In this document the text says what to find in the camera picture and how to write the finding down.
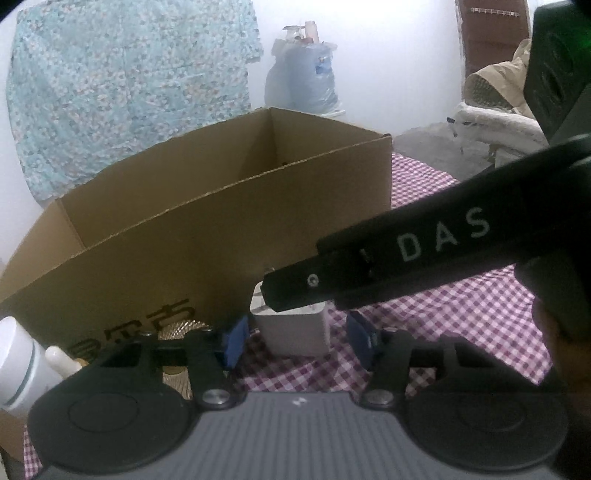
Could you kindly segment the person's right hand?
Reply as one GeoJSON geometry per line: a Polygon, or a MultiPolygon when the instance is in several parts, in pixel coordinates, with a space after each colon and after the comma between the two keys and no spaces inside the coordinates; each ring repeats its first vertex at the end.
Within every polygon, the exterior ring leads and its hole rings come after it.
{"type": "Polygon", "coordinates": [[[533,321],[541,332],[562,383],[569,410],[567,439],[557,456],[556,467],[568,479],[590,478],[590,344],[567,339],[558,320],[536,299],[533,321]]]}

